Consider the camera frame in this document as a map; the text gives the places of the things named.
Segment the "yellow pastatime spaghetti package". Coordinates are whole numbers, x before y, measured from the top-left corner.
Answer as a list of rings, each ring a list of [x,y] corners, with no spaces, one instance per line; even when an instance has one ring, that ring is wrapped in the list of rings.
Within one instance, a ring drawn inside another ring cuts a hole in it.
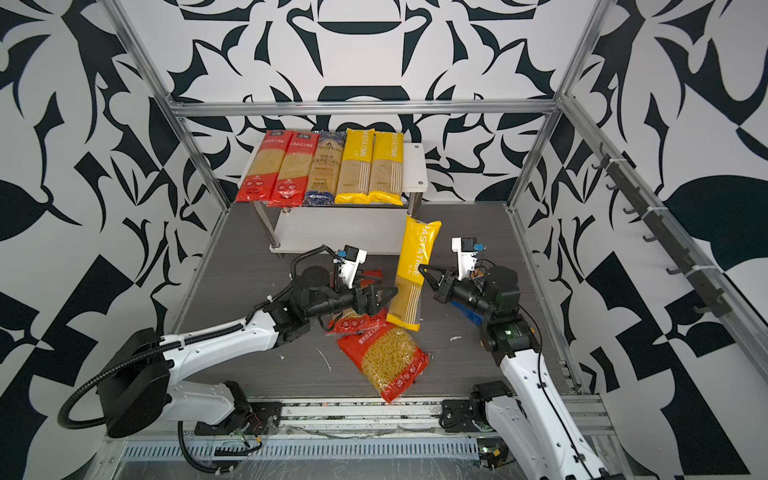
[[[369,184],[373,160],[375,131],[346,131],[335,204],[369,204]]]

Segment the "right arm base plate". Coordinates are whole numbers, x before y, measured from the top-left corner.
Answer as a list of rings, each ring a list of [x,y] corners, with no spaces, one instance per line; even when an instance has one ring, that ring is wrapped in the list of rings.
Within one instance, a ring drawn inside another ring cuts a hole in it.
[[[476,398],[442,400],[439,426],[448,433],[494,432],[486,417],[487,405]]]

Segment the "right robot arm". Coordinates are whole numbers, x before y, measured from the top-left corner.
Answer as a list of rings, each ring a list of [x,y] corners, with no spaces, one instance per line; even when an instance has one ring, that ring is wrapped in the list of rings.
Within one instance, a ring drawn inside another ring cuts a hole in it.
[[[494,430],[528,479],[621,479],[589,445],[554,387],[541,347],[541,330],[520,306],[518,275],[493,266],[473,280],[456,268],[420,265],[442,304],[456,303],[480,317],[481,343],[507,381],[475,386],[475,419]]]

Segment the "red fusilli bag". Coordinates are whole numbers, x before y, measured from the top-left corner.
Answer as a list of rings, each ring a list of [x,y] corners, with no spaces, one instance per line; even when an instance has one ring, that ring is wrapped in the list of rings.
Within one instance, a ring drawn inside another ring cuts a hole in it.
[[[355,287],[381,286],[381,270],[359,270],[354,280]],[[375,330],[386,323],[388,308],[382,307],[376,315],[358,314],[354,309],[345,309],[336,315],[325,329],[326,334],[350,335]]]
[[[403,395],[430,362],[408,330],[390,323],[337,344],[387,403]]]

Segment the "orange blue pasta bag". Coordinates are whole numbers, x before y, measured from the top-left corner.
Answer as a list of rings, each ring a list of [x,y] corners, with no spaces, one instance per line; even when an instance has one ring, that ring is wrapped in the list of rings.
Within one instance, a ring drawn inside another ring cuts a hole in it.
[[[452,301],[451,304],[455,306],[474,325],[482,325],[486,316],[486,312],[483,309],[477,310],[474,307],[464,305],[458,301]]]

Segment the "orange blue spaghetti package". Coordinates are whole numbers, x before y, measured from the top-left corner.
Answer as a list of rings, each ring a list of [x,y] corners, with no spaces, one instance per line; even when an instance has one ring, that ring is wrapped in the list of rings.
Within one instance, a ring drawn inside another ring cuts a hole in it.
[[[335,201],[345,132],[321,132],[312,160],[304,206],[328,206]]]

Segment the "small yellow pasta package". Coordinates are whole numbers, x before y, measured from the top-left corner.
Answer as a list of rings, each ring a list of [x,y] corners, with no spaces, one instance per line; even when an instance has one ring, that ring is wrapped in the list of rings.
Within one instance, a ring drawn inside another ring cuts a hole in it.
[[[402,328],[419,331],[419,305],[424,276],[419,272],[421,265],[428,265],[434,243],[442,223],[425,223],[406,217],[406,225],[394,286],[398,289],[392,299],[387,321]]]

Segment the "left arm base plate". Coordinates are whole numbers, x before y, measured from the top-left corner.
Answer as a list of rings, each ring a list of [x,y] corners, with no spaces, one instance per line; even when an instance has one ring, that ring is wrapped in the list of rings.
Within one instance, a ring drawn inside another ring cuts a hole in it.
[[[198,422],[194,429],[196,436],[224,436],[237,430],[248,435],[259,436],[275,430],[280,425],[283,403],[278,401],[251,402],[245,409],[236,409],[225,420],[216,425]]]

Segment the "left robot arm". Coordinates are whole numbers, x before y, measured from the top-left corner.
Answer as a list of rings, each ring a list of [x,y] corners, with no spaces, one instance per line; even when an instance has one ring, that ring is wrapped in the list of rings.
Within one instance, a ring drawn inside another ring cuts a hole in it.
[[[192,376],[291,343],[309,331],[313,319],[347,309],[375,315],[397,292],[394,286],[345,284],[325,268],[311,266],[242,319],[157,342],[145,331],[135,334],[64,401],[57,422],[68,430],[105,426],[111,438],[131,436],[156,422],[196,422],[213,434],[244,430],[253,410],[241,386],[194,383]]]

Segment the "red spaghetti package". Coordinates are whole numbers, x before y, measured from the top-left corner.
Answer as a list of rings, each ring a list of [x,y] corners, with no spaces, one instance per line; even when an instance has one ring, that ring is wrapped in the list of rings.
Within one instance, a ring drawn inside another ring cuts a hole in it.
[[[235,201],[267,201],[277,181],[284,157],[295,135],[291,130],[270,130],[241,182]]]
[[[270,207],[302,205],[319,139],[320,134],[314,132],[293,135],[268,201]]]

